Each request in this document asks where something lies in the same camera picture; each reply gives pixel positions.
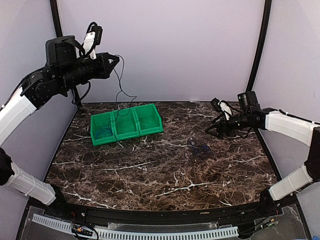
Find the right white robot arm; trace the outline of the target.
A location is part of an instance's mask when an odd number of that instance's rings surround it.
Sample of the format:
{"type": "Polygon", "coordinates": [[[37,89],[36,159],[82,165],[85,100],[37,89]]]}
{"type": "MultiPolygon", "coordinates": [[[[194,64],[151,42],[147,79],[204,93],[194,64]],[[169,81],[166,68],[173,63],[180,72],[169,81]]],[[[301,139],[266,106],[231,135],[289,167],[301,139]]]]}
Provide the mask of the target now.
{"type": "Polygon", "coordinates": [[[252,113],[220,114],[205,132],[219,139],[242,129],[261,129],[295,139],[307,147],[304,164],[266,190],[266,197],[255,205],[255,213],[266,217],[275,208],[276,201],[320,181],[320,124],[302,119],[282,110],[265,108],[252,113]]]}

